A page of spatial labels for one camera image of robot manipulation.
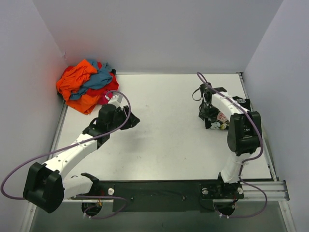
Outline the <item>black t shirt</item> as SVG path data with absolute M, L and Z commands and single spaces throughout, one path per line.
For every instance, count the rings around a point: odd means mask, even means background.
M 204 122 L 206 129 L 223 131 L 229 129 L 229 118 L 226 117 L 221 111 L 219 111 L 216 121 L 207 120 Z

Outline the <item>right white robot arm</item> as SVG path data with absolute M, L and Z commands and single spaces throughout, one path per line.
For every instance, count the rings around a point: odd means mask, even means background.
M 233 192 L 231 184 L 239 181 L 244 161 L 261 147 L 261 117 L 250 110 L 249 99 L 231 97 L 223 87 L 212 89 L 201 84 L 198 91 L 201 100 L 198 116 L 205 122 L 205 128 L 227 131 L 227 145 L 232 154 L 220 172 L 223 181 L 215 186 L 216 194 L 226 198 Z

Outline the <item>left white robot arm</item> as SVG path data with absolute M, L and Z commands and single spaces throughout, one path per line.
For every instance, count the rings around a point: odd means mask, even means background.
M 47 213 L 58 209 L 64 199 L 96 198 L 101 192 L 98 178 L 89 173 L 70 178 L 67 175 L 106 143 L 113 132 L 133 128 L 139 122 L 130 103 L 122 105 L 117 96 L 112 97 L 70 146 L 59 149 L 54 158 L 30 166 L 23 197 Z

